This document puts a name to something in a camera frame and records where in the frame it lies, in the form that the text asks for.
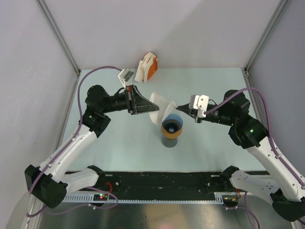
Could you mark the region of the blue glass dripper cone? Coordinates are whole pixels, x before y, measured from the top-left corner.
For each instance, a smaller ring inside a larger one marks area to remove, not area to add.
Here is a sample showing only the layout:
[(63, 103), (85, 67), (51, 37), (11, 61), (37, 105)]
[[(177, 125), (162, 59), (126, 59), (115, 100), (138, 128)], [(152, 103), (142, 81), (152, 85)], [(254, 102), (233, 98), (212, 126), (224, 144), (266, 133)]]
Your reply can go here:
[(162, 127), (166, 132), (173, 134), (180, 131), (183, 127), (183, 120), (177, 114), (169, 114), (163, 121)]

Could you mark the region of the single white paper filter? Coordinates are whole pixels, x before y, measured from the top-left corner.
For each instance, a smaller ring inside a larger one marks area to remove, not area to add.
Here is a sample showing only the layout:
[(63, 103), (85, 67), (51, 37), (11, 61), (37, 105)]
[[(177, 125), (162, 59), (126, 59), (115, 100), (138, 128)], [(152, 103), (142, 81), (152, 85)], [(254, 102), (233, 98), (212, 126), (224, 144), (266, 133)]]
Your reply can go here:
[(177, 104), (174, 101), (168, 102), (157, 92), (151, 94), (150, 102), (159, 107), (158, 111), (149, 112), (150, 119), (155, 125), (161, 124), (177, 108)]

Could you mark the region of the white paper coffee filters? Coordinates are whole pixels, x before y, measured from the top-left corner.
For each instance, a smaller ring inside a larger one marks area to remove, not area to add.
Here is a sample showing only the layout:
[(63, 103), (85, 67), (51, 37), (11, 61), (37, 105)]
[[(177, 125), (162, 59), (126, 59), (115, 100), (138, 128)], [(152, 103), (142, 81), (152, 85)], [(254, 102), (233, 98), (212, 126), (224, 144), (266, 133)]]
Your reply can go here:
[(145, 76), (146, 76), (146, 73), (145, 73), (145, 66), (146, 66), (146, 63), (149, 59), (149, 57), (151, 57), (152, 55), (154, 55), (153, 53), (149, 52), (148, 54), (145, 55), (144, 59), (142, 61), (139, 62), (139, 65), (138, 65), (138, 68), (137, 68), (137, 72), (136, 72), (136, 75), (135, 75), (135, 81), (137, 82), (147, 82), (145, 81)]

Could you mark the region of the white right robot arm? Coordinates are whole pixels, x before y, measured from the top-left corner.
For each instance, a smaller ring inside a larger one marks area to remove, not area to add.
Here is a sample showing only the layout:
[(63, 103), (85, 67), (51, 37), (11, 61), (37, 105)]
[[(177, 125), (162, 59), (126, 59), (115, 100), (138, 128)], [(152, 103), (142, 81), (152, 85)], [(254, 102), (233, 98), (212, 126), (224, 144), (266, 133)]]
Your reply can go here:
[(271, 204), (283, 219), (300, 220), (305, 215), (305, 177), (276, 147), (270, 125), (264, 126), (249, 115), (250, 101), (244, 91), (258, 90), (253, 87), (229, 90), (218, 105), (209, 104), (208, 96), (192, 95), (188, 104), (176, 109), (196, 123), (208, 121), (229, 126), (231, 140), (253, 155), (272, 177), (264, 180), (230, 166), (221, 173), (223, 190), (236, 188), (249, 192)]

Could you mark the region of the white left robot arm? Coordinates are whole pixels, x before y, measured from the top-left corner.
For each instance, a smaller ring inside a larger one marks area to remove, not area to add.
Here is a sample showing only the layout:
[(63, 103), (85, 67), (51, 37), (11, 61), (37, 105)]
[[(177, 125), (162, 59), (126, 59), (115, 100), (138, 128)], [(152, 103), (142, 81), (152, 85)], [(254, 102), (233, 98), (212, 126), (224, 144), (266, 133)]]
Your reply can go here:
[(129, 85), (110, 96), (100, 85), (92, 86), (85, 99), (86, 110), (69, 140), (62, 144), (38, 167), (25, 169), (29, 192), (49, 208), (57, 207), (67, 194), (83, 188), (101, 190), (105, 187), (104, 172), (97, 166), (67, 174), (69, 166), (105, 131), (110, 118), (107, 113), (127, 110), (131, 115), (155, 112), (159, 107), (143, 97), (137, 86)]

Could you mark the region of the orange filter box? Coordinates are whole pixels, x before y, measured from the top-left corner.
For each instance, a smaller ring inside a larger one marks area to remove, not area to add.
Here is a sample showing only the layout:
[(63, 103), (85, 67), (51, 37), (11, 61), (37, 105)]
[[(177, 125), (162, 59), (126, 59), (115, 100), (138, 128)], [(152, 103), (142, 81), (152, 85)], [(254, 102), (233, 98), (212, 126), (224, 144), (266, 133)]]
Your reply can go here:
[(145, 67), (145, 81), (148, 81), (158, 70), (158, 57), (155, 55), (149, 57)]

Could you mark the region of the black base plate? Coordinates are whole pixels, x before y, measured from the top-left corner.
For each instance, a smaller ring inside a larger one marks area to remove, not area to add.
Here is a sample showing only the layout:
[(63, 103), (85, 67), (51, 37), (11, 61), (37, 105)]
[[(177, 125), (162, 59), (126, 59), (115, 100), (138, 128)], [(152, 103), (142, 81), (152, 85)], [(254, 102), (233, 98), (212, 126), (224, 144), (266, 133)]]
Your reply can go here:
[(95, 188), (121, 201), (215, 200), (214, 193), (236, 193), (220, 172), (105, 172)]

